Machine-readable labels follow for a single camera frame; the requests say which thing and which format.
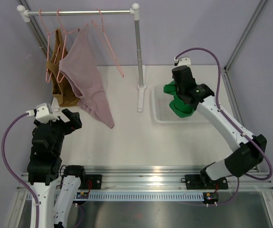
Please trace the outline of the pink hanger of brown top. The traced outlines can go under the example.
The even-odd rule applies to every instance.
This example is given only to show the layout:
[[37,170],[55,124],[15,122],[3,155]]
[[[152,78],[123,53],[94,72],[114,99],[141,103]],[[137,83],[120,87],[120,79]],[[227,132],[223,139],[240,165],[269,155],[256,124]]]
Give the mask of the pink hanger of brown top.
[[[44,27],[44,30],[47,34],[47,60],[46,60],[46,76],[45,76],[45,80],[47,83],[52,82],[53,85],[56,84],[55,82],[55,72],[56,69],[58,67],[58,58],[60,56],[60,43],[57,40],[57,37],[59,35],[59,28],[56,28],[53,32],[49,32],[48,28],[46,27],[46,25],[44,24],[44,21],[42,19],[42,10],[39,10],[39,18],[40,21]],[[55,35],[56,41],[55,41],[55,48],[54,51],[50,51],[50,37],[51,35]]]

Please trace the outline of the green tank top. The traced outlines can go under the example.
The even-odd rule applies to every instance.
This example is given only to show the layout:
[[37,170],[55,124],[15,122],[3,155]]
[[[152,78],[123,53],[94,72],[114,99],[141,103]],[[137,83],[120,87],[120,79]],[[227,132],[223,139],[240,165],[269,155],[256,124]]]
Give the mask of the green tank top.
[[180,118],[192,116],[195,110],[192,108],[192,106],[185,104],[181,99],[179,99],[176,94],[176,84],[174,81],[166,84],[163,87],[163,92],[173,97],[173,99],[169,103],[169,107],[176,116]]

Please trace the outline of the mauve tank top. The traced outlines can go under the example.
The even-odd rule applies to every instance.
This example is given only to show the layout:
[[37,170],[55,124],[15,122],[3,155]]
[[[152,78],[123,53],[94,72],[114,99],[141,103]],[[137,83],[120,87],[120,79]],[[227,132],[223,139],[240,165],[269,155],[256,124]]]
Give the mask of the mauve tank top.
[[88,28],[78,31],[68,54],[59,61],[59,70],[65,75],[79,101],[77,105],[95,120],[112,129],[114,121],[88,40]]

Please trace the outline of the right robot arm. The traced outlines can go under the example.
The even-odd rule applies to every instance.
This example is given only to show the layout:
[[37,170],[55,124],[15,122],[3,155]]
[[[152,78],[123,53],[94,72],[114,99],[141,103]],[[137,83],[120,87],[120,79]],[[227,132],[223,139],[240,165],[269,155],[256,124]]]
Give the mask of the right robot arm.
[[267,139],[255,136],[245,129],[220,104],[215,93],[206,84],[197,84],[190,67],[177,66],[172,70],[176,94],[185,104],[205,117],[225,139],[232,153],[200,171],[200,184],[211,188],[227,176],[237,178],[260,164],[264,159]]

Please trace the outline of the brown tank top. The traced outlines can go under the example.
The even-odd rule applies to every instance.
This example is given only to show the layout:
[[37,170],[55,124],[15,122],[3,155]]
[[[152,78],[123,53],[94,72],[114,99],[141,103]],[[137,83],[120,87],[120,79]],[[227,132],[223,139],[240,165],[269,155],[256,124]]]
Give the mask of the brown tank top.
[[65,47],[62,31],[58,28],[55,31],[55,47],[52,57],[46,63],[46,76],[48,81],[52,81],[52,95],[60,107],[77,106],[80,100],[76,97],[70,83],[59,69],[60,60],[66,57],[67,54],[68,51]]

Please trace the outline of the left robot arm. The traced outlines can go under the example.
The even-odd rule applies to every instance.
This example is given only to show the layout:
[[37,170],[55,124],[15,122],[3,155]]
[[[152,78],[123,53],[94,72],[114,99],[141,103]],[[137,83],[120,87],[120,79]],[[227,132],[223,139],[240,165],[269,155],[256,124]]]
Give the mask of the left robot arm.
[[83,166],[68,165],[61,178],[60,194],[55,198],[64,138],[82,127],[78,112],[64,109],[62,113],[69,119],[68,122],[64,122],[59,116],[46,123],[34,121],[36,127],[32,132],[30,162],[27,166],[28,182],[35,194],[32,200],[33,228],[67,227],[74,196],[77,190],[82,189],[87,183]]

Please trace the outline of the pink hanger of mauve top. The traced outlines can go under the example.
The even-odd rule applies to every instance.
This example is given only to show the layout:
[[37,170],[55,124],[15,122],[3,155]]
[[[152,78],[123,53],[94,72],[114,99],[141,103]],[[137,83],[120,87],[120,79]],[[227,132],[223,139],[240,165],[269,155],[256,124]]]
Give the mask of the pink hanger of mauve top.
[[[64,58],[64,54],[65,54],[65,50],[66,50],[66,38],[67,38],[67,35],[71,34],[71,33],[74,33],[76,31],[80,31],[81,28],[87,28],[87,27],[89,27],[89,25],[87,23],[85,23],[81,28],[76,28],[75,30],[67,32],[66,29],[65,29],[65,27],[64,27],[64,25],[62,24],[62,22],[60,20],[60,9],[57,9],[57,11],[56,11],[56,17],[57,17],[57,20],[58,20],[58,22],[59,22],[59,24],[61,26],[61,29],[62,29],[62,31],[64,33],[64,36],[65,36],[64,43],[63,43],[63,48],[62,48],[62,55],[61,55],[61,60],[62,60]],[[61,83],[63,81],[63,79],[65,78],[65,73],[62,73],[62,77],[59,78],[60,73],[61,73],[61,70],[60,70],[60,62],[59,62],[59,71],[58,71],[58,74],[56,76],[56,81],[58,83]]]

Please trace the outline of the pink hanger of green top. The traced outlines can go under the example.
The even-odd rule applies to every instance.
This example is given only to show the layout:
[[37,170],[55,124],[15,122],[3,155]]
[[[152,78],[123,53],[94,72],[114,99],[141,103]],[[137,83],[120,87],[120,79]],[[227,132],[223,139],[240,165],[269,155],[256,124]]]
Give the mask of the pink hanger of green top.
[[97,9],[97,11],[99,12],[99,15],[100,15],[101,24],[98,25],[95,21],[92,20],[92,26],[95,29],[98,37],[100,38],[109,57],[112,59],[114,65],[116,66],[117,70],[119,71],[121,77],[124,77],[123,69],[119,64],[118,58],[117,58],[117,56],[112,48],[112,45],[106,35],[105,29],[104,29],[104,20],[103,20],[102,12],[99,9]]

